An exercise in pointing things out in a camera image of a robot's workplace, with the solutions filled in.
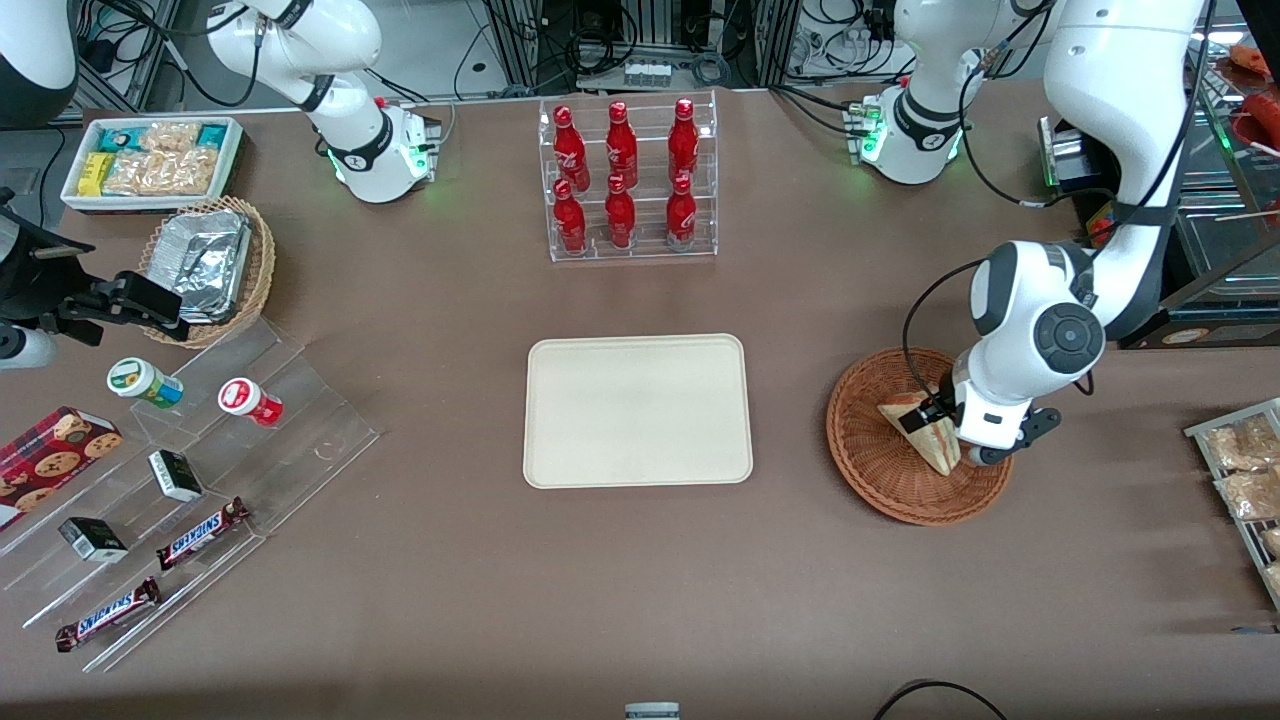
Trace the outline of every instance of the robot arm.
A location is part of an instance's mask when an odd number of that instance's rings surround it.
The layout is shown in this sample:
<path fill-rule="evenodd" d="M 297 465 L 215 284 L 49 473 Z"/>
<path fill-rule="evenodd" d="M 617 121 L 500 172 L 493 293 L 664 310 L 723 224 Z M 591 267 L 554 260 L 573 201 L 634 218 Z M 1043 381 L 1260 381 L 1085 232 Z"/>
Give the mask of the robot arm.
<path fill-rule="evenodd" d="M 1046 92 L 1068 122 L 1115 152 L 1121 208 L 1169 202 L 1172 173 L 1161 170 L 1187 110 L 1181 60 L 1199 8 L 1201 0 L 1107 8 L 1074 0 L 1062 10 Z M 1116 72 L 1138 65 L 1142 82 Z M 1074 245 L 1027 241 L 1006 242 L 986 259 L 970 284 L 970 315 L 982 340 L 959 356 L 943 383 L 948 392 L 940 396 L 957 418 L 960 438 L 1012 451 L 1041 434 L 1032 425 L 1056 424 L 1056 416 L 1032 410 L 1033 400 L 1084 377 L 1106 340 L 1156 311 L 1161 223 L 1135 217 L 1092 261 Z M 928 407 L 918 411 L 913 425 L 927 414 Z M 1004 455 L 988 451 L 982 459 Z"/>

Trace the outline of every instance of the white label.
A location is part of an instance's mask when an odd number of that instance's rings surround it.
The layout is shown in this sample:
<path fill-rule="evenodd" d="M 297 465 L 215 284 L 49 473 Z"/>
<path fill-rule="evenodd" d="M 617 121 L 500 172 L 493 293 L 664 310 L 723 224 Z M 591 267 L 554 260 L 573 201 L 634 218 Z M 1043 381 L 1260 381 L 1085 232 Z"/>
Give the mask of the white label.
<path fill-rule="evenodd" d="M 93 543 L 88 541 L 87 536 L 81 536 L 72 543 L 72 550 L 76 551 L 76 555 L 87 560 L 90 555 L 93 555 Z"/>

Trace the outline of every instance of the bottle cap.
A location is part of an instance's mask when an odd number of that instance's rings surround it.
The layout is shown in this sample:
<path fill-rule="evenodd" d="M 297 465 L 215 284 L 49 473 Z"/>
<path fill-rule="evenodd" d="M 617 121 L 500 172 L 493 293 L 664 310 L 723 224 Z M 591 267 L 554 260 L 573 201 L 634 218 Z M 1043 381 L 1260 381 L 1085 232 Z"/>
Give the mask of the bottle cap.
<path fill-rule="evenodd" d="M 556 120 L 556 127 L 567 128 L 573 124 L 573 113 L 563 105 L 558 105 L 556 110 L 552 111 L 552 119 Z"/>

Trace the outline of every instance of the snickers bar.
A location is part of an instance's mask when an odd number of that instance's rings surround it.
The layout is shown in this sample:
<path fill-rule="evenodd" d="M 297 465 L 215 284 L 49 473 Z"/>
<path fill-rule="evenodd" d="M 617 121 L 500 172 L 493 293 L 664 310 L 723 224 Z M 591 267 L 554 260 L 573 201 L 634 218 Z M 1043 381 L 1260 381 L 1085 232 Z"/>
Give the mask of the snickers bar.
<path fill-rule="evenodd" d="M 237 523 L 248 518 L 248 509 L 239 497 L 221 506 L 218 512 L 210 515 L 207 520 L 187 530 L 180 538 L 173 541 L 169 547 L 157 550 L 160 557 L 160 570 L 170 570 L 174 565 L 191 557 L 214 538 L 232 529 Z"/>
<path fill-rule="evenodd" d="M 58 644 L 58 652 L 70 652 L 88 642 L 88 638 L 93 633 L 108 625 L 119 623 L 120 619 L 134 610 L 147 605 L 160 605 L 160 602 L 163 602 L 163 598 L 160 597 L 160 587 L 156 585 L 156 579 L 147 578 L 142 580 L 142 584 L 137 589 L 120 597 L 120 600 L 116 600 L 111 605 L 108 605 L 79 623 L 59 628 L 58 635 L 54 638 L 54 642 Z"/>

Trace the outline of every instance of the small white box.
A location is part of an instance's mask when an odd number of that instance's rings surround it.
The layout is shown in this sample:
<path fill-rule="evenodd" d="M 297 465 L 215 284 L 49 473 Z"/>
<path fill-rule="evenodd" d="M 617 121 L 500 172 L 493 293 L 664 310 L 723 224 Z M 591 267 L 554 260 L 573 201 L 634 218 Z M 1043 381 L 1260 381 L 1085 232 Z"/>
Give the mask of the small white box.
<path fill-rule="evenodd" d="M 150 196 L 122 196 L 122 195 L 79 195 L 76 192 L 81 173 L 84 170 L 84 160 L 90 152 L 96 152 L 102 133 L 114 129 L 134 128 L 154 122 L 182 122 L 201 123 L 206 126 L 227 126 L 227 135 L 223 136 L 223 145 L 218 149 L 218 164 L 214 165 L 214 178 L 209 183 L 209 191 L 204 195 L 150 195 Z M 165 115 L 165 117 L 131 117 L 93 120 L 84 128 L 84 137 L 81 138 L 79 149 L 76 150 L 76 160 L 67 173 L 67 182 L 63 183 L 61 200 L 68 208 L 81 213 L 93 214 L 134 214 L 134 213 L 168 213 L 178 208 L 195 205 L 204 200 L 215 200 L 223 196 L 227 181 L 230 179 L 232 167 L 236 164 L 236 155 L 239 150 L 241 137 L 244 131 L 234 118 L 227 115 Z"/>

